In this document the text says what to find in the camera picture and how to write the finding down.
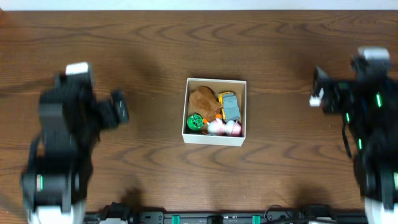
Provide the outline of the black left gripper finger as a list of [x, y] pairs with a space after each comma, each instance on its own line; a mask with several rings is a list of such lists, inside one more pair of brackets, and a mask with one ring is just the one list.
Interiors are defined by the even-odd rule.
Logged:
[[118, 119], [111, 100], [99, 101], [97, 103], [97, 110], [101, 129], [113, 129], [118, 127]]
[[115, 90], [111, 93], [115, 113], [117, 114], [120, 123], [129, 122], [129, 113], [126, 102], [121, 90]]

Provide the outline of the green round spinner toy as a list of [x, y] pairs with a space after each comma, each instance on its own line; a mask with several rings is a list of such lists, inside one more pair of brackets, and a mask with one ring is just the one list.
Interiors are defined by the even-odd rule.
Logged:
[[199, 131], [204, 126], [203, 118], [199, 114], [192, 114], [187, 118], [187, 126], [192, 131]]

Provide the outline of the brown plush toy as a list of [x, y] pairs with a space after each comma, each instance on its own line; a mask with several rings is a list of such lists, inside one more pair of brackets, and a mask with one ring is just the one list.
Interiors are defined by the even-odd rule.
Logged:
[[216, 119], [216, 115], [221, 112], [221, 103], [217, 101], [212, 90], [207, 86], [199, 86], [190, 93], [189, 110], [199, 114], [207, 121]]

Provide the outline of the yellow grey toy car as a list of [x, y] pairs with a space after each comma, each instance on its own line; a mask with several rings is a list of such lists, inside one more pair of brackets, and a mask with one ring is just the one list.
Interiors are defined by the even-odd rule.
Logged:
[[218, 94], [218, 101], [221, 103], [221, 114], [225, 121], [238, 120], [241, 117], [238, 99], [234, 92], [226, 91]]

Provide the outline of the pink white duck figure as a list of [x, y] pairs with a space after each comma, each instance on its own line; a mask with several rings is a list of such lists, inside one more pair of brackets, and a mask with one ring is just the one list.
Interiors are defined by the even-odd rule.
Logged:
[[239, 124], [238, 120], [229, 120], [224, 123], [219, 118], [216, 118], [212, 122], [203, 119], [203, 123], [207, 125], [207, 131], [209, 133], [217, 134], [217, 136], [226, 134], [231, 137], [240, 137], [242, 133], [242, 126]]

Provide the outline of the pig face rattle drum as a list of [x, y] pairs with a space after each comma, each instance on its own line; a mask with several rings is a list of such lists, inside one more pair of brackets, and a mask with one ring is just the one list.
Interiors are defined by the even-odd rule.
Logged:
[[208, 131], [202, 131], [201, 134], [207, 135], [207, 136], [217, 136], [217, 134], [209, 133]]

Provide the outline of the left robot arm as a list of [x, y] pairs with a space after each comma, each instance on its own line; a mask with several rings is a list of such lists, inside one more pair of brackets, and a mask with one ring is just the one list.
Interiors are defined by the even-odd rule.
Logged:
[[97, 100], [90, 72], [60, 73], [39, 98], [41, 133], [21, 175], [29, 223], [83, 223], [100, 133], [129, 122], [123, 94]]

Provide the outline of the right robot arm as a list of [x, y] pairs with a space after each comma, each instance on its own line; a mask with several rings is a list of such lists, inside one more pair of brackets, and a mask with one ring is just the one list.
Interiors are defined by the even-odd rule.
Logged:
[[397, 223], [397, 80], [389, 59], [355, 56], [354, 79], [334, 79], [316, 67], [309, 103], [340, 115], [347, 156], [369, 223]]

